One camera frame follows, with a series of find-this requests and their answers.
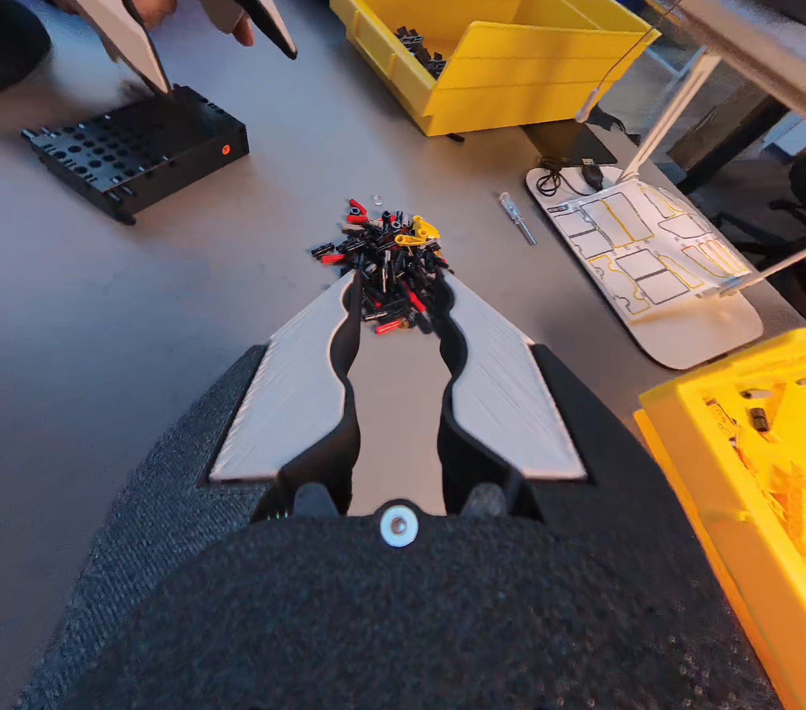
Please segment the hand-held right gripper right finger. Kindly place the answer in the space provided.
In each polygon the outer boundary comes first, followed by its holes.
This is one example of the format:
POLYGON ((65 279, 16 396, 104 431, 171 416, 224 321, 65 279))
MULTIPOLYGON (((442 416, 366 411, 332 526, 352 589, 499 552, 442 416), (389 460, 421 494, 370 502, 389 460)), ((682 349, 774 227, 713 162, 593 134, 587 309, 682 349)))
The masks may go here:
POLYGON ((452 273, 438 275, 438 336, 450 373, 438 427, 448 514, 483 484, 500 490, 505 514, 538 514, 532 483, 588 479, 536 343, 452 273))

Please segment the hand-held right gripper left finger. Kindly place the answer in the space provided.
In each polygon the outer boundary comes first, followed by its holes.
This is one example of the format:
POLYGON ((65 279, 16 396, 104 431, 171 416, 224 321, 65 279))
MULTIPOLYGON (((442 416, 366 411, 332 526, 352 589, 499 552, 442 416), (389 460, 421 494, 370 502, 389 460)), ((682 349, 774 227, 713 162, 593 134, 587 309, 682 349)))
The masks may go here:
POLYGON ((358 273, 348 272, 270 337, 220 438, 209 483, 268 483, 283 510, 318 483, 337 514, 348 512, 360 451, 348 374, 362 296, 358 273))

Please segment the pile of small building pieces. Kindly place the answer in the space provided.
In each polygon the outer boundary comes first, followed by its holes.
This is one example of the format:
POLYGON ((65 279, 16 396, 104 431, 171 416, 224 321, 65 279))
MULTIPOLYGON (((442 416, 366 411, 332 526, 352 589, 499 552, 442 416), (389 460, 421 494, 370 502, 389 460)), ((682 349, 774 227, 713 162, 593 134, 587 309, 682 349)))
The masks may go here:
POLYGON ((378 335, 414 328, 434 333, 437 275, 451 272, 438 228, 419 214, 373 215, 350 198, 341 232, 342 240, 309 254, 342 274, 358 274, 362 321, 373 323, 378 335))

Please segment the black perforated building block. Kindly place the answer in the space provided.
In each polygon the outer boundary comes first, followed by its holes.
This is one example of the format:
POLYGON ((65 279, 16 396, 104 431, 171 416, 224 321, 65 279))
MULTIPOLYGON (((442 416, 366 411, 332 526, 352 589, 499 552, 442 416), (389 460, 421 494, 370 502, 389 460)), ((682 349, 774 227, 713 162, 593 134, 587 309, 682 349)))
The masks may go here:
POLYGON ((22 129, 43 166, 126 225, 250 153, 246 126, 187 86, 56 128, 22 129))

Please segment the yellow storage bin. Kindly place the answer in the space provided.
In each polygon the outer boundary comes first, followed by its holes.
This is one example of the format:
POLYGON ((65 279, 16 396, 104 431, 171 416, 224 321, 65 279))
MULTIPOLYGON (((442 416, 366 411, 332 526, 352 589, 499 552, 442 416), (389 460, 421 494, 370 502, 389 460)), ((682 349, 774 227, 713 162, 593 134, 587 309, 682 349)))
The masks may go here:
POLYGON ((348 42, 429 137, 569 120, 658 37, 614 0, 330 0, 348 42), (450 56, 438 80, 394 36, 450 56))
POLYGON ((801 378, 805 426, 803 328, 642 394, 634 414, 785 708, 805 708, 805 534, 802 556, 704 398, 801 378))

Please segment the grey desk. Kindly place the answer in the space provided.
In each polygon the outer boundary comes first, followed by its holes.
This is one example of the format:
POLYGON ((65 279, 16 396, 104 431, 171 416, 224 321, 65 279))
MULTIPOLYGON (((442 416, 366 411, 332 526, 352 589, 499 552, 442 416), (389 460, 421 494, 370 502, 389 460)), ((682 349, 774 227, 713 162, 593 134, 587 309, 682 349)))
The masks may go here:
POLYGON ((133 226, 18 129, 111 111, 112 65, 47 15, 2 94, 2 694, 22 708, 780 708, 674 491, 622 418, 651 363, 523 191, 519 128, 427 139, 330 8, 277 0, 299 55, 199 5, 157 31, 171 79, 250 153, 133 226), (499 203, 509 192, 530 246, 499 203), (344 517, 209 483, 270 337, 340 277, 309 254, 348 198, 418 212, 451 272, 537 345, 588 467, 538 514, 448 514, 437 328, 361 325, 344 517))

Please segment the heap of black building pieces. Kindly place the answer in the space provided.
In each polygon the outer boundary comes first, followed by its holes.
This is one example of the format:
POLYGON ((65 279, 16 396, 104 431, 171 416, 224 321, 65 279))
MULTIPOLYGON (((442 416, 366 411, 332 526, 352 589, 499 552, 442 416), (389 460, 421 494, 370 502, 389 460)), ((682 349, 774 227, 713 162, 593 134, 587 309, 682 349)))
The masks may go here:
POLYGON ((445 56, 437 50, 429 51, 424 44, 424 36, 416 29, 400 26, 394 36, 434 80, 440 78, 450 59, 449 55, 445 56))

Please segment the black box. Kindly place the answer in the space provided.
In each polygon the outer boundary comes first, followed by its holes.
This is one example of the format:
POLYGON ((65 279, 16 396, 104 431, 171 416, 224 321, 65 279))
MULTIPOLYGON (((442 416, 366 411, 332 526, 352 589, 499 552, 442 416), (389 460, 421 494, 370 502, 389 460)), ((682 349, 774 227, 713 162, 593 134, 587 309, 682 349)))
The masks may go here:
POLYGON ((584 160, 598 165, 616 165, 618 162, 585 123, 559 120, 526 124, 521 129, 540 158, 561 163, 563 168, 579 167, 584 160))

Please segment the clear-handled screwdriver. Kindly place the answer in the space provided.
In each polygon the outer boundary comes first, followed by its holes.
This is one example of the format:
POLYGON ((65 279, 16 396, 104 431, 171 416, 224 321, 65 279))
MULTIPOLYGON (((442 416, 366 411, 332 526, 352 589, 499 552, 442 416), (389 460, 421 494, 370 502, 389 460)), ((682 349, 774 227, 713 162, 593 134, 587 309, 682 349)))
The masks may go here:
POLYGON ((525 224, 525 221, 521 213, 519 212, 517 206, 515 205, 510 193, 509 192, 500 193, 499 203, 504 212, 507 214, 511 223, 519 230, 519 232, 529 243, 529 245, 535 246, 536 239, 529 231, 528 226, 525 224))

